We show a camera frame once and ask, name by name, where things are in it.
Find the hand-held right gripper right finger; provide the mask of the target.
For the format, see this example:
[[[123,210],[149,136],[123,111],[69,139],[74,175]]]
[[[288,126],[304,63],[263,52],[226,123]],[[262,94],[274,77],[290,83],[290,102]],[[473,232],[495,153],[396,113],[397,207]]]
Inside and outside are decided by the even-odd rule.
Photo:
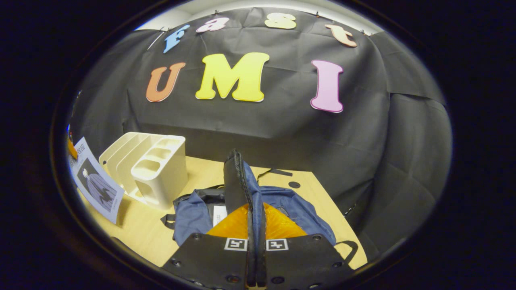
[[[355,242],[346,257],[321,233],[307,234],[271,205],[263,205],[264,228],[258,246],[258,286],[268,290],[328,290],[353,274],[350,262]]]

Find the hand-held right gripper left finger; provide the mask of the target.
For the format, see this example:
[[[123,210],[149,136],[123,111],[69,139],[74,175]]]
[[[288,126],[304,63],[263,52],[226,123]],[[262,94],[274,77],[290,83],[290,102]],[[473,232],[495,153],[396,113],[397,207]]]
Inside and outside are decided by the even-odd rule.
[[[192,233],[162,269],[193,285],[212,290],[252,286],[250,212],[245,204],[206,234]]]

